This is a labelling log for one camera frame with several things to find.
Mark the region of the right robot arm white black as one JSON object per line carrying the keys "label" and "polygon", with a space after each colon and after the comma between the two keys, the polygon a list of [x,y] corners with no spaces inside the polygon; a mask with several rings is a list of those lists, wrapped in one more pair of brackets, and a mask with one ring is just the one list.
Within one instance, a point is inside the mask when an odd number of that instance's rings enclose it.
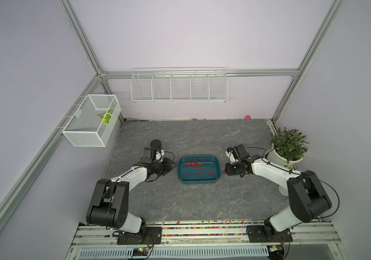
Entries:
{"label": "right robot arm white black", "polygon": [[276,183],[287,192],[289,206],[264,221],[264,233],[275,235],[300,223],[309,223],[332,208],[323,182],[312,171],[294,171],[264,158],[225,164],[226,174],[251,173]]}

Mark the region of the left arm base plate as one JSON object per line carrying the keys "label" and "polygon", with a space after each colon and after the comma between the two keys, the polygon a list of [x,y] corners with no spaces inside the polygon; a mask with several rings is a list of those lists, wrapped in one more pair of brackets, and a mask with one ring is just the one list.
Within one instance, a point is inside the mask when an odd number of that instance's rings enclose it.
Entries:
{"label": "left arm base plate", "polygon": [[122,232],[117,237],[117,245],[160,244],[162,228],[159,226],[145,226],[139,233]]}

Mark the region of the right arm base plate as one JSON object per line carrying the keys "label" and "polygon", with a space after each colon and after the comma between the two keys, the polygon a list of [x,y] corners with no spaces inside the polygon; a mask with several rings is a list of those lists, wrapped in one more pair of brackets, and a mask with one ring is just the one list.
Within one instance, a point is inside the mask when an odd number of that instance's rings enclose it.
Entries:
{"label": "right arm base plate", "polygon": [[293,242],[289,229],[278,232],[268,225],[249,225],[246,227],[246,234],[250,243]]}

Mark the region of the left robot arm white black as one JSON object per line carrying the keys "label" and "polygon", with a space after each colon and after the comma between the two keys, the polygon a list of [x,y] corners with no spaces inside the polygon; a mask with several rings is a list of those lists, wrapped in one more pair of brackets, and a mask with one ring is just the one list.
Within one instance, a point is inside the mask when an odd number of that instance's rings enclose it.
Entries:
{"label": "left robot arm white black", "polygon": [[164,158],[150,164],[135,164],[127,172],[111,179],[100,179],[86,213],[86,222],[131,234],[142,233],[144,220],[129,212],[130,191],[151,175],[164,176],[176,166],[176,162]]}

